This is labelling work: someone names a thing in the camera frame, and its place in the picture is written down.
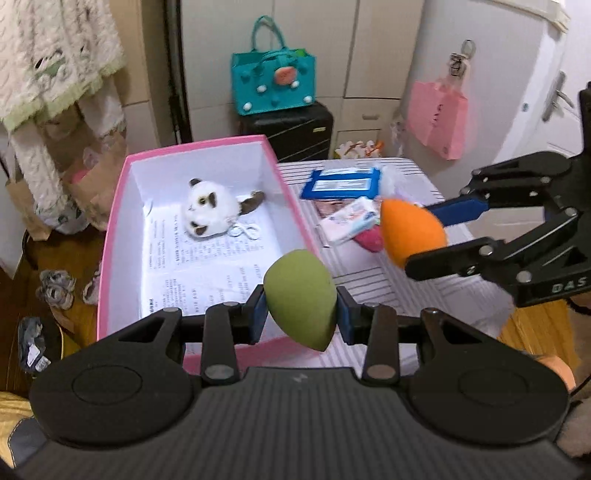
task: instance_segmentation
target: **pink box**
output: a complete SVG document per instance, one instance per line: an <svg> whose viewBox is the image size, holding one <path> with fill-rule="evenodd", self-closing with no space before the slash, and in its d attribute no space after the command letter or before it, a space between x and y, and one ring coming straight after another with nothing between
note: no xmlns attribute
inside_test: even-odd
<svg viewBox="0 0 591 480"><path fill-rule="evenodd" d="M246 238L190 239L179 220L193 178L218 182L237 196L262 190L267 198L241 217L261 227L259 244ZM103 253L97 338L163 307L201 314L211 304L244 301L280 256L307 248L310 231L277 169L266 137L232 137L130 155L115 192ZM240 269L239 288L232 280ZM240 368L310 355L269 316L257 345L236 347ZM185 369L199 371L200 345L188 344Z"/></svg>

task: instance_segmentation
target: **suitcase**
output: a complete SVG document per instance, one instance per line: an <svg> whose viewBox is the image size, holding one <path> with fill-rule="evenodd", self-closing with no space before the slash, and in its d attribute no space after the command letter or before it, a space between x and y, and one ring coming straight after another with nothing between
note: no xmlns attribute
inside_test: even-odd
<svg viewBox="0 0 591 480"><path fill-rule="evenodd" d="M240 118L241 135L266 135L277 160L327 160L333 116L321 103Z"/></svg>

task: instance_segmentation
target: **table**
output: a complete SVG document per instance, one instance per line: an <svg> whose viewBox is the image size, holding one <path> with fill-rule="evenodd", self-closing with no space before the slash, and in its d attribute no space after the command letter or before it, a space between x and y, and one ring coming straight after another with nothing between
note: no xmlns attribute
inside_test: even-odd
<svg viewBox="0 0 591 480"><path fill-rule="evenodd" d="M396 166L404 174L407 185L412 187L413 198L429 205L443 200L427 176L412 160L381 158L359 160L359 166ZM294 195L299 198L301 190L315 168L323 168L325 161L307 161L280 164L283 179ZM514 310L511 296L498 286L479 276L438 278L415 282L396 267L386 253L373 254L355 242L347 242L336 248L324 248L316 225L320 217L312 202L299 200L298 207L320 251L320 259L330 271L337 285L347 288L360 303L384 303L399 314L418 316L426 307L435 307L468 323L491 337L498 337L503 325ZM449 244L457 244L473 237L464 225L446 228ZM290 367L354 367L361 373L365 357L364 345L346 346L335 335L326 352L305 358L286 358L281 365ZM418 367L414 345L401 345L401 368L410 374Z"/></svg>

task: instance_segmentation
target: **blue packet with white label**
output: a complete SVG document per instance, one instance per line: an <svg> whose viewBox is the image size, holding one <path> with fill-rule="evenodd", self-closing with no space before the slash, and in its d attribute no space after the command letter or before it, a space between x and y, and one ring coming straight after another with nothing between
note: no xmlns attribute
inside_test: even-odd
<svg viewBox="0 0 591 480"><path fill-rule="evenodd" d="M373 167L314 170L300 198L335 200L367 197L373 200L379 194L379 177L379 169Z"/></svg>

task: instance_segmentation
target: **green makeup sponge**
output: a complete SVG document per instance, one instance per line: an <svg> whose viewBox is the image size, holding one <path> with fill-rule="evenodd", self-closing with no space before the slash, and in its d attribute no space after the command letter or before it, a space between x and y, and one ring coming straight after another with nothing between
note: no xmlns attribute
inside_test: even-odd
<svg viewBox="0 0 591 480"><path fill-rule="evenodd" d="M296 342L323 352L336 327L336 287L326 267L308 250L277 260L263 279L275 323Z"/></svg>

